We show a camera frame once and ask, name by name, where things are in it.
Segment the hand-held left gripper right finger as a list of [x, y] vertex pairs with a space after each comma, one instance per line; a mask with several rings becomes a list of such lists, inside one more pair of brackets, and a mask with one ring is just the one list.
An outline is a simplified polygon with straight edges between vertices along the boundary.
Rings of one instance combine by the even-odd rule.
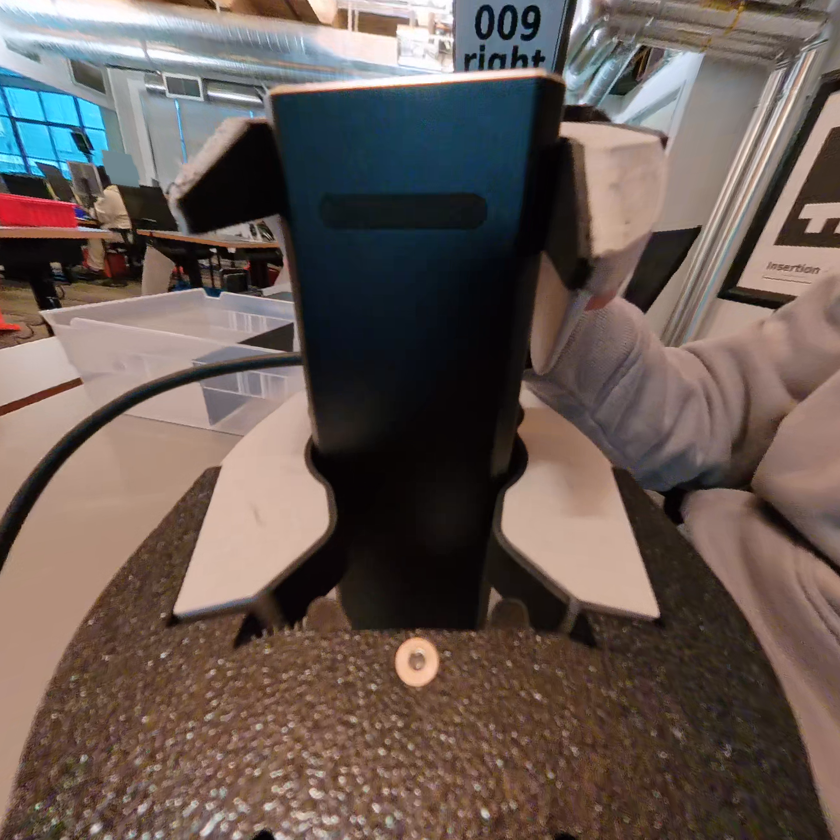
[[525, 406], [524, 467], [501, 492], [499, 543], [564, 604], [571, 632], [583, 613], [659, 619], [654, 588], [609, 460], [547, 406]]

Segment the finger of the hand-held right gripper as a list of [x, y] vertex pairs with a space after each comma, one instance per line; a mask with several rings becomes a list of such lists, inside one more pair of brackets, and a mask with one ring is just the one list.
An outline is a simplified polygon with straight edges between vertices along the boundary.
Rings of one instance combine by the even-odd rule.
[[560, 359], [591, 295], [625, 291], [665, 200], [663, 140], [608, 121], [564, 121], [545, 186], [529, 350], [538, 375]]
[[267, 119], [223, 121], [170, 184], [180, 232], [203, 235], [286, 215], [286, 180]]

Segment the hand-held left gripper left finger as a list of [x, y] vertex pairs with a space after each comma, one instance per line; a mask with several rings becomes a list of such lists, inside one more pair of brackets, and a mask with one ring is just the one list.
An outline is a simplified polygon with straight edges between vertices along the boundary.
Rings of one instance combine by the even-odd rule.
[[284, 402], [220, 467], [172, 616], [289, 618], [275, 591], [334, 531], [333, 491], [312, 462], [308, 402]]

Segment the clear plastic bin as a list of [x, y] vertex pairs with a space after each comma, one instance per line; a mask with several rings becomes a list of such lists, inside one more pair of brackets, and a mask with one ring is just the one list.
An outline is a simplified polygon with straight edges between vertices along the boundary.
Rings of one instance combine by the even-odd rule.
[[[176, 371], [299, 350], [291, 301], [230, 292], [173, 291], [49, 310], [43, 317], [96, 406]], [[217, 432], [208, 426], [198, 383], [130, 414]]]

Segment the black USB hub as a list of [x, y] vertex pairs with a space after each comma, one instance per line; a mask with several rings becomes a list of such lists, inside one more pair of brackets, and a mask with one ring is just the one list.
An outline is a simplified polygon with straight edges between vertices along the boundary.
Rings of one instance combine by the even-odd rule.
[[356, 627], [472, 629], [509, 476], [562, 80], [278, 87], [292, 288], [327, 541], [276, 588]]

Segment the person's right forearm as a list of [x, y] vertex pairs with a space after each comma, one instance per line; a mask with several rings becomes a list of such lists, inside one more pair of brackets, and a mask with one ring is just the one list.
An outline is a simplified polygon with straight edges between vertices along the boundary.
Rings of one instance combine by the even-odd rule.
[[646, 489], [749, 482], [783, 421], [838, 396], [838, 278], [740, 332], [667, 347], [624, 299], [588, 311], [529, 390]]

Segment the light grey desk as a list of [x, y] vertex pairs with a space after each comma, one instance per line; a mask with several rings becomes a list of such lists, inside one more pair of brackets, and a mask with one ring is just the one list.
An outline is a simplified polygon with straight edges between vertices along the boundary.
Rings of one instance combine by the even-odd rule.
[[2, 728], [23, 737], [60, 657], [120, 566], [244, 436], [120, 416], [59, 468], [2, 569]]

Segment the wooden background table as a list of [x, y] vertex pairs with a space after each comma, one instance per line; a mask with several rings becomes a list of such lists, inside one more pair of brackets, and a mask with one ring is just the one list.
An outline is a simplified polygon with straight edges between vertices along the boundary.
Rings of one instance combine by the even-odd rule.
[[147, 249], [152, 249], [175, 264], [175, 271], [183, 288], [203, 288], [203, 262], [208, 265], [211, 288], [216, 275], [224, 269], [224, 260], [246, 263], [246, 288], [268, 288], [273, 279], [272, 269], [285, 266], [284, 255], [277, 242], [251, 241], [221, 234], [181, 234], [175, 231], [136, 228], [133, 231]]
[[1, 267], [5, 277], [28, 284], [39, 311], [61, 308], [52, 264], [75, 266], [89, 240], [118, 242], [108, 230], [83, 227], [1, 227]]

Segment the shiny metal pipe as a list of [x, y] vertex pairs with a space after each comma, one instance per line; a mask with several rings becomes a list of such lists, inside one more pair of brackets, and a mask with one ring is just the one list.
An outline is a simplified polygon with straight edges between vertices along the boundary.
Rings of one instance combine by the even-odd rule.
[[704, 332], [832, 42], [826, 28], [769, 69], [701, 59], [670, 152], [660, 218], [666, 228], [700, 226], [700, 234], [648, 315], [664, 343]]

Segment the framed black white poster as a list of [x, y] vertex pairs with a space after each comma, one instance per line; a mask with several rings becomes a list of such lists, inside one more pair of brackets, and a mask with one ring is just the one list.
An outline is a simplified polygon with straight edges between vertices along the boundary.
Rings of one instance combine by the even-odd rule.
[[820, 80], [718, 293], [781, 308], [839, 268], [839, 71]]

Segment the red plastic bin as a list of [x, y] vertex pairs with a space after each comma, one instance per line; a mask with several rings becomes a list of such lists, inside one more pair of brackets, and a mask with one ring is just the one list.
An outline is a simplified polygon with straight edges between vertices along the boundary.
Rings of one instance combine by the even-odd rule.
[[76, 205], [51, 199], [2, 193], [1, 226], [77, 228]]

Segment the person's grey hoodie torso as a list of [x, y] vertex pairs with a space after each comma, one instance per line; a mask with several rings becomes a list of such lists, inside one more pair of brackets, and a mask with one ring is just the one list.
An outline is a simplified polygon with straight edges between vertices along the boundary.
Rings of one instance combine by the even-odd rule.
[[697, 485], [681, 513], [782, 685], [838, 838], [838, 381], [782, 421], [748, 490]]

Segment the silver ceiling duct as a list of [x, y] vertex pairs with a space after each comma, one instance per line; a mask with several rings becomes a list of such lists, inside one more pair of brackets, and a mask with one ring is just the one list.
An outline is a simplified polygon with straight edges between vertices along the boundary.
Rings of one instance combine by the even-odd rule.
[[113, 69], [242, 78], [380, 77], [452, 70], [408, 38], [157, 2], [2, 2], [2, 42]]

